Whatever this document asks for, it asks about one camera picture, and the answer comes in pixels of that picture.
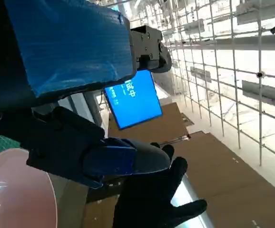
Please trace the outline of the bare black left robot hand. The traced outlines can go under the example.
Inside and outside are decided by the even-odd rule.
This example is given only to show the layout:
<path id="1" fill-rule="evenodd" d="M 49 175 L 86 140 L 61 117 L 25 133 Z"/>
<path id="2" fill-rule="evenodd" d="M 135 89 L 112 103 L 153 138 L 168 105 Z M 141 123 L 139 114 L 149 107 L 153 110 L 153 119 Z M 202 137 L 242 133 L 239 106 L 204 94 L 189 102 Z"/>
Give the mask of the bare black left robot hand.
<path id="1" fill-rule="evenodd" d="M 29 152 L 31 167 L 94 189 L 106 175 L 168 169 L 155 146 L 106 138 L 64 107 L 34 108 L 170 69 L 162 33 L 131 28 L 118 11 L 86 0 L 0 0 L 0 135 Z"/>

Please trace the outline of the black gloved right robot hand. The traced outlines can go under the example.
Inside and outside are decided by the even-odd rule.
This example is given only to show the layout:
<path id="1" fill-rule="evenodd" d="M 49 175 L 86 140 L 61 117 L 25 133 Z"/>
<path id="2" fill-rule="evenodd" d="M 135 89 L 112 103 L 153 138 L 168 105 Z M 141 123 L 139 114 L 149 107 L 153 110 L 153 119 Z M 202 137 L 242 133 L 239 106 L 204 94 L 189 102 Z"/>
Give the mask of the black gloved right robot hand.
<path id="1" fill-rule="evenodd" d="M 113 227 L 175 228 L 206 211 L 204 199 L 178 207 L 171 204 L 188 164 L 182 157 L 173 158 L 175 150 L 171 144 L 162 150 L 169 156 L 170 168 L 126 178 L 115 206 Z"/>

